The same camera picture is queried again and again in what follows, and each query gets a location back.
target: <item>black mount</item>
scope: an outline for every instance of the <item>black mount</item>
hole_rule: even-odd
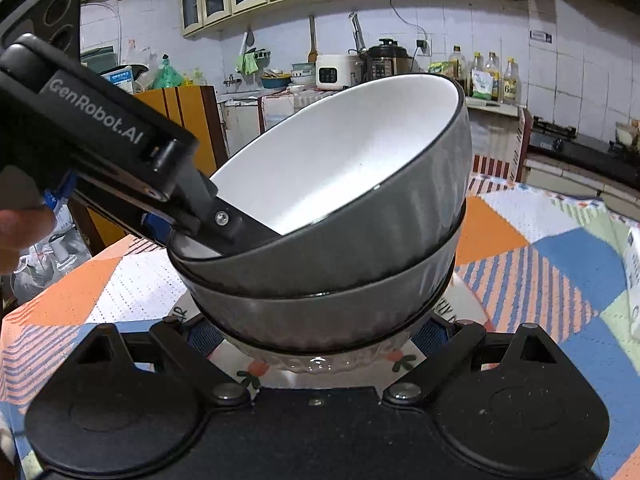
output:
[[[450,340],[382,402],[373,388],[251,401],[186,342],[193,321],[98,325],[31,403],[26,434],[50,480],[596,478],[607,410],[539,326],[430,322]]]

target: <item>green cloth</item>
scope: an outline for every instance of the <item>green cloth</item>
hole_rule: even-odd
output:
[[[238,56],[236,70],[241,75],[251,75],[258,72],[258,64],[255,62],[255,52],[247,52]]]

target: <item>wall socket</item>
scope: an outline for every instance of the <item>wall socket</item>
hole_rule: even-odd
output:
[[[431,55],[431,40],[415,40],[415,46],[418,49],[418,56]]]

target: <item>electrical wire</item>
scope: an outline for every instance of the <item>electrical wire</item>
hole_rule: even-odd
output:
[[[82,4],[81,7],[104,7],[105,9],[109,9],[114,13],[116,19],[118,20],[118,65],[122,64],[122,20],[120,19],[120,13],[110,4],[105,2],[87,2]]]
[[[410,27],[415,28],[416,30],[418,30],[419,32],[421,32],[424,35],[424,39],[428,41],[429,38],[427,38],[427,31],[424,30],[420,25],[418,25],[417,23],[411,23],[408,22],[406,19],[404,19],[402,16],[400,16],[400,14],[398,13],[398,10],[394,7],[394,0],[389,0],[389,6],[391,7],[391,9],[393,10],[393,12],[395,13],[395,15],[398,17],[398,19],[403,22],[405,25],[409,25]]]
[[[418,46],[417,45],[416,45],[415,50],[414,50],[414,56],[412,57],[412,60],[411,60],[411,67],[409,68],[409,74],[414,71],[414,61],[415,61],[416,54],[418,54]]]

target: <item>faucet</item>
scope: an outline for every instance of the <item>faucet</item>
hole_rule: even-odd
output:
[[[224,85],[226,87],[229,87],[231,85],[235,85],[235,84],[238,84],[238,83],[241,83],[241,82],[242,82],[242,79],[234,79],[234,75],[233,74],[229,74],[229,77],[223,81],[223,83],[224,83]]]

